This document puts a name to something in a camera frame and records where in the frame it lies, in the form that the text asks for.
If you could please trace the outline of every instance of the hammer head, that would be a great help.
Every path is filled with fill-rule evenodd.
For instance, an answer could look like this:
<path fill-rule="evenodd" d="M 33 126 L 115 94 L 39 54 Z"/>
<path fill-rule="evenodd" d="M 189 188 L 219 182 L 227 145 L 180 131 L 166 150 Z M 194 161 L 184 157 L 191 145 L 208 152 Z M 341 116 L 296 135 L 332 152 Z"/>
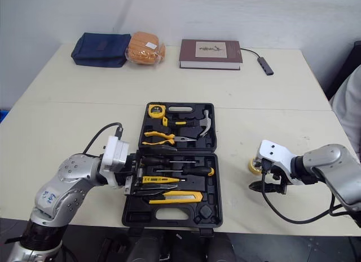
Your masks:
<path fill-rule="evenodd" d="M 204 131 L 201 132 L 201 134 L 199 135 L 201 137 L 204 137 L 207 134 L 207 132 L 210 129 L 210 125 L 211 125 L 210 118 L 208 117 L 209 111 L 204 110 L 203 114 L 204 114 L 204 118 L 199 120 L 199 126 L 205 127 Z"/>

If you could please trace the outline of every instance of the screwdriver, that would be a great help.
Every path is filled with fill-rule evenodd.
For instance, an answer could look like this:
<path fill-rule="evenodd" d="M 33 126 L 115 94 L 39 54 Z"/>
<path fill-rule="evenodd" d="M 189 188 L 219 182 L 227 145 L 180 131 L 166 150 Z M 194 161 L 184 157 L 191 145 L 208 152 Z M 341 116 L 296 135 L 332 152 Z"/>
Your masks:
<path fill-rule="evenodd" d="M 185 179 L 175 179 L 173 177 L 165 177 L 165 176 L 144 176 L 142 183 L 173 183 L 179 181 L 186 181 Z"/>
<path fill-rule="evenodd" d="M 195 161 L 171 161 L 170 159 L 162 159 L 155 157 L 142 158 L 142 164 L 144 165 L 169 165 L 170 163 L 197 163 Z"/>
<path fill-rule="evenodd" d="M 213 176 L 214 169 L 205 166 L 197 166 L 194 168 L 184 168 L 183 170 L 156 170 L 156 172 L 181 172 L 182 175 L 195 176 Z"/>

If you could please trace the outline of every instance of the yellow-handled pliers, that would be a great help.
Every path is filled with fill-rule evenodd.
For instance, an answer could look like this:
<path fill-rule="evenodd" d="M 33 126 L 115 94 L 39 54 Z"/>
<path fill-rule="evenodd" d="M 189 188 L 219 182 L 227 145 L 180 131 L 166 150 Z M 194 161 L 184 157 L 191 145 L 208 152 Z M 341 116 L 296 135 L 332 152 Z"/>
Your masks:
<path fill-rule="evenodd" d="M 156 143 L 148 143 L 148 142 L 142 142 L 143 145 L 161 145 L 164 143 L 170 143 L 171 145 L 174 145 L 175 142 L 189 142 L 189 141 L 197 141 L 197 139 L 192 139 L 192 138 L 188 138 L 188 137 L 184 137 L 184 136 L 175 136 L 174 134 L 164 134 L 162 132 L 157 132 L 157 131 L 149 131 L 149 132 L 145 132 L 144 135 L 146 137 L 150 137 L 150 136 L 159 136 L 159 137 L 163 137 L 164 141 L 160 141 L 160 142 L 156 142 Z"/>

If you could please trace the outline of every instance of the open toolbox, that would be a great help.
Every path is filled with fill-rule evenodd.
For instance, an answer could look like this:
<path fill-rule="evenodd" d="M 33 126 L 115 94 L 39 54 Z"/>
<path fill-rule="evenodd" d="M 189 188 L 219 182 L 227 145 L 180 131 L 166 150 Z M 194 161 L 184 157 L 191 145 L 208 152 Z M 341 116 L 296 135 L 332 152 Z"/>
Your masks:
<path fill-rule="evenodd" d="M 123 225 L 193 227 L 202 234 L 222 224 L 214 122 L 209 103 L 147 104 L 135 160 L 137 174 L 125 185 Z M 186 217 L 159 218 L 157 212 L 164 208 L 177 208 Z"/>

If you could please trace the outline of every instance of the black tool case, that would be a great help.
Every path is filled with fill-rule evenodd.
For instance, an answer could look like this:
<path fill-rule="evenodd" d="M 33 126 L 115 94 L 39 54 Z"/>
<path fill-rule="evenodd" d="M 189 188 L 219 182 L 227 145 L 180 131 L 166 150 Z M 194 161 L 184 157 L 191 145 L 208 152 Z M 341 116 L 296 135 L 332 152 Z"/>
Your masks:
<path fill-rule="evenodd" d="M 166 127 L 162 124 L 161 118 L 151 118 L 148 115 L 148 107 L 151 104 L 166 106 L 165 117 L 169 120 L 174 119 L 203 119 L 204 110 L 208 111 L 211 120 L 209 131 L 204 137 L 199 134 L 205 130 L 205 127 Z M 144 145 L 142 142 L 156 143 L 165 140 L 162 137 L 145 137 L 144 133 L 149 131 L 158 131 L 165 134 L 174 134 L 175 136 L 185 136 L 196 141 L 175 142 L 174 145 L 165 143 L 162 145 Z M 127 196 L 122 223 L 131 228 L 144 227 L 193 227 L 199 228 L 201 234 L 208 235 L 212 233 L 212 228 L 219 227 L 222 224 L 222 202 L 221 186 L 219 183 L 219 167 L 217 156 L 213 153 L 217 147 L 217 138 L 215 135 L 214 106 L 211 103 L 148 103 L 142 131 L 139 138 L 139 150 L 137 152 L 136 171 L 143 170 L 143 176 L 166 176 L 185 181 L 177 183 L 177 189 L 185 191 L 199 191 L 202 194 L 202 200 L 198 203 L 171 203 L 171 204 L 149 204 L 149 199 L 158 199 L 147 196 L 134 196 L 135 190 L 142 186 L 137 181 L 137 175 L 133 177 L 131 194 Z M 170 163 L 167 166 L 144 166 L 141 164 L 143 157 L 166 158 L 171 161 L 196 161 L 197 163 Z M 182 175 L 181 172 L 156 172 L 156 170 L 181 170 L 183 168 L 193 168 L 196 166 L 206 166 L 214 168 L 213 176 L 195 176 Z M 188 215 L 188 219 L 158 219 L 157 211 L 161 208 L 178 208 Z"/>

